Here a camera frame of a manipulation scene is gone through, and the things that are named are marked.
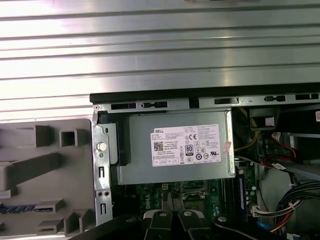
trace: white connector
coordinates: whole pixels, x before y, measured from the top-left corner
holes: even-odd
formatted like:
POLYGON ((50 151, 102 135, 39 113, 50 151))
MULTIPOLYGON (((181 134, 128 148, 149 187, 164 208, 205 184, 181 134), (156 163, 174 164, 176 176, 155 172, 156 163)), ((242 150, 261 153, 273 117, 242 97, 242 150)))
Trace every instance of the white connector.
POLYGON ((258 210, 258 209, 259 209, 258 205, 252 205, 252 206, 250 207, 250 213, 251 213, 251 216, 252 216, 252 217, 254 217, 254 218, 259 217, 259 215, 257 214, 257 211, 256 211, 256 210, 258 210))

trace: power supply label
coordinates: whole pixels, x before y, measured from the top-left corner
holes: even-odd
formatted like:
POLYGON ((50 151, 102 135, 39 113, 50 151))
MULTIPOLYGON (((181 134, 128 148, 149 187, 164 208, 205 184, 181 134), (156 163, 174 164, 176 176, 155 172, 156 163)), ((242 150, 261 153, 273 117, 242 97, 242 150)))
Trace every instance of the power supply label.
POLYGON ((217 124, 155 128, 150 136, 154 167, 221 162, 217 124))

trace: corrugated metal panel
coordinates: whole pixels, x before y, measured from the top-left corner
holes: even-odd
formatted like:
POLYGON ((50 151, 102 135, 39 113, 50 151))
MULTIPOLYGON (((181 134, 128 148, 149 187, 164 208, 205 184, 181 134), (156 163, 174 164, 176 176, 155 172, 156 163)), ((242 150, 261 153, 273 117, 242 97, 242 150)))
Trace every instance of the corrugated metal panel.
POLYGON ((0 1, 0 120, 87 115, 90 93, 318 82, 319 16, 319 0, 0 1))

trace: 80 plus logo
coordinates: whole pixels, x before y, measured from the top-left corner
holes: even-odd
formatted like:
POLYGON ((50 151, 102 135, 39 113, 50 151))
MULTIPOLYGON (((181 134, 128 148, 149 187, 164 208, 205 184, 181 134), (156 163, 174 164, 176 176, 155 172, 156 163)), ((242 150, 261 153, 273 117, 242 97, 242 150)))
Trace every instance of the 80 plus logo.
POLYGON ((185 155, 193 156, 194 155, 194 146, 193 145, 185 145, 185 155))

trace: ce mark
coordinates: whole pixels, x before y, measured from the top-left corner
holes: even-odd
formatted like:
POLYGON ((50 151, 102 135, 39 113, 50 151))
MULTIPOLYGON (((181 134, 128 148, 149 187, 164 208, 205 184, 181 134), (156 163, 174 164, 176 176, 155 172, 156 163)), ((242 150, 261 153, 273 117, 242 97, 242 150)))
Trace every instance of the ce mark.
POLYGON ((194 134, 194 135, 190 134, 189 139, 190 140, 197 140, 197 134, 194 134))

